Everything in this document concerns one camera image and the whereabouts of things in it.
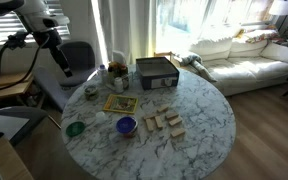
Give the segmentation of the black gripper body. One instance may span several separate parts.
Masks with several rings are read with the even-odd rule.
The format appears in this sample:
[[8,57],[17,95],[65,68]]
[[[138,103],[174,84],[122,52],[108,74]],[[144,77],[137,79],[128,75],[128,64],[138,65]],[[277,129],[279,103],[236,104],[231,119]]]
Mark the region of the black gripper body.
[[62,44],[62,39],[56,29],[52,29],[43,33],[44,37],[47,39],[47,43],[44,48],[47,48],[55,62],[60,66],[61,70],[67,77],[72,76],[72,72],[69,67],[67,58],[65,57],[59,46]]

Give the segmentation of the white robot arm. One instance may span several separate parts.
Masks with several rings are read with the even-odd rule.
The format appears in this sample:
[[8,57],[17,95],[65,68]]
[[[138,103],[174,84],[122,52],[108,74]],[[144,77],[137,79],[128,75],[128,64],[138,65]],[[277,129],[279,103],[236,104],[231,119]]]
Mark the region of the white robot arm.
[[67,25],[70,20],[65,15],[55,15],[48,11],[44,0],[0,0],[0,17],[14,12],[28,34],[43,49],[49,49],[55,62],[67,77],[72,76],[69,63],[60,50],[63,43],[57,27]]

